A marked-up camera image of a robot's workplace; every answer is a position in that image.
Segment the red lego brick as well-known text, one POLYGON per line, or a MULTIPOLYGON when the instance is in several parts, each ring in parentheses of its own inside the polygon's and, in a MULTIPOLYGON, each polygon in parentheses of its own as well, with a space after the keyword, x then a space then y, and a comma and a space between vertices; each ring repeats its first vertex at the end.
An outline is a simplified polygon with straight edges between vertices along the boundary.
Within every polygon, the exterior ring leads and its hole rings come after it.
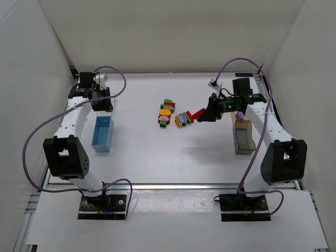
POLYGON ((204 108, 198 110, 196 113, 194 113, 194 114, 192 115, 192 119, 193 119, 193 120, 197 120, 199 117, 202 116, 202 114, 204 113, 204 111, 205 111, 204 108))

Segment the purple lego piece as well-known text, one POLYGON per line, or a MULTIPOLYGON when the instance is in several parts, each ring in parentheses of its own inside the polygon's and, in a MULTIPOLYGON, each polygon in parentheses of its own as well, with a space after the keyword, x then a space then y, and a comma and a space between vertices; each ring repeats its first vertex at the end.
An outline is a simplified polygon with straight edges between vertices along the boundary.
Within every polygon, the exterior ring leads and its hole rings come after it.
POLYGON ((244 121, 244 114, 241 111, 236 112, 235 114, 236 121, 244 121))

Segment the yellow purple green lego stack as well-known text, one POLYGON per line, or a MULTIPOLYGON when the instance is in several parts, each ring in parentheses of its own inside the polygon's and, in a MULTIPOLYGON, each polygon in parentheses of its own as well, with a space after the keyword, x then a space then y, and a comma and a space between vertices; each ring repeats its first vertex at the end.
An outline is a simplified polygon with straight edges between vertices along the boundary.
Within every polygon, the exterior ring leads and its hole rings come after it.
POLYGON ((182 128, 188 124, 192 124, 194 119, 192 118, 192 114, 189 111, 179 113, 174 117, 174 122, 177 127, 182 128))

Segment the yellow red flower lego stack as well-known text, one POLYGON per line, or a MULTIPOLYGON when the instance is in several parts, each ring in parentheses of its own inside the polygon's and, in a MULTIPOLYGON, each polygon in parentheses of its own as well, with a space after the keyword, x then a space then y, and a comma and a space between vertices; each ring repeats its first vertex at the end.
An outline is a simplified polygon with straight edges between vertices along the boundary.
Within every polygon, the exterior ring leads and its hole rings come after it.
POLYGON ((170 124, 171 111, 169 109, 160 109, 157 121, 161 128, 166 128, 170 124))

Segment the red green top lego stack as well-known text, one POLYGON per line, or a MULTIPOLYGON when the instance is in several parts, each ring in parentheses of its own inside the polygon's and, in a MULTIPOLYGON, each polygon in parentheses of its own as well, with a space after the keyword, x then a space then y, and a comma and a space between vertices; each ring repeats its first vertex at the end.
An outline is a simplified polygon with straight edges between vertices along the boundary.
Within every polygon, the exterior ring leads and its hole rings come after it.
POLYGON ((165 99, 164 102, 160 105, 161 109, 167 109, 171 112, 175 111, 175 102, 170 99, 165 99))

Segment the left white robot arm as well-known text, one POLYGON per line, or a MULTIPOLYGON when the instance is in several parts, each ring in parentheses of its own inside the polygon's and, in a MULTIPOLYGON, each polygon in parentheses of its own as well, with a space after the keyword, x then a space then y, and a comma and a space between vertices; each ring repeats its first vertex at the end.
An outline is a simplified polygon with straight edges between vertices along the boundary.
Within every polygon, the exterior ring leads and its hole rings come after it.
POLYGON ((51 175, 83 189, 83 194, 86 197, 101 195, 102 193, 97 190, 103 188, 103 182, 98 181, 89 171, 89 157, 80 138, 86 118, 91 110, 96 112, 113 111, 110 99, 94 100, 110 96, 110 89, 106 86, 106 81, 106 74, 81 72, 79 80, 70 89, 68 95, 66 109, 73 108, 73 110, 63 116, 54 136, 43 142, 51 175))

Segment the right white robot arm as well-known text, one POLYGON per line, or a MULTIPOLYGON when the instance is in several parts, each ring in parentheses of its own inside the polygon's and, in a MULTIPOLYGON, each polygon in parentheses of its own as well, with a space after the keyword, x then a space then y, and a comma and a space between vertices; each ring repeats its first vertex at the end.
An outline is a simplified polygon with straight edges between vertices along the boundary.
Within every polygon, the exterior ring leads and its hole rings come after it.
POLYGON ((261 93, 250 87, 249 78, 233 80, 233 94, 225 96, 222 87, 215 80, 208 84, 215 89, 208 99, 198 122, 215 122, 224 113, 242 112, 260 134, 260 140, 267 150, 261 161, 252 158, 250 169, 258 168, 253 178, 243 176, 238 192, 247 197, 260 197, 280 184, 300 180, 304 176, 307 144, 296 140, 278 122, 274 113, 269 111, 270 104, 261 93))

